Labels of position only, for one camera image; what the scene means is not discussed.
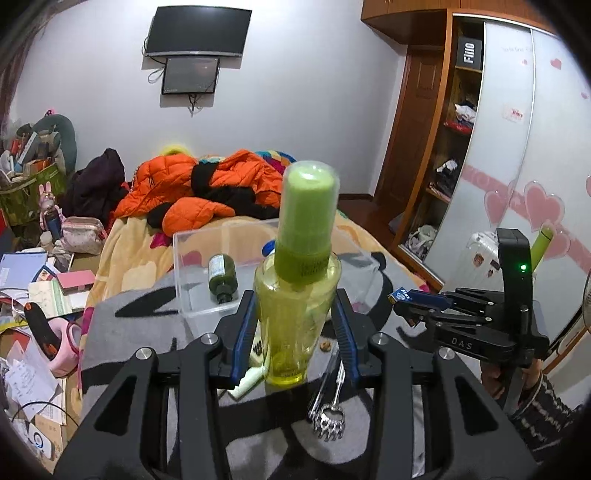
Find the person right hand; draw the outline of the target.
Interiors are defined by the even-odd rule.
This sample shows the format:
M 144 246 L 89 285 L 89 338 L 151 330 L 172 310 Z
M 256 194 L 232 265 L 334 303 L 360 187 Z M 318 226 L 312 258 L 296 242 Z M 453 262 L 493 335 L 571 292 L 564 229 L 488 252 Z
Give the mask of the person right hand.
M 495 364 L 481 362 L 481 383 L 485 390 L 502 406 L 508 415 L 514 414 L 522 397 L 527 397 L 537 385 L 543 370 L 543 361 L 534 359 L 528 368 L 517 368 L 510 380 Z

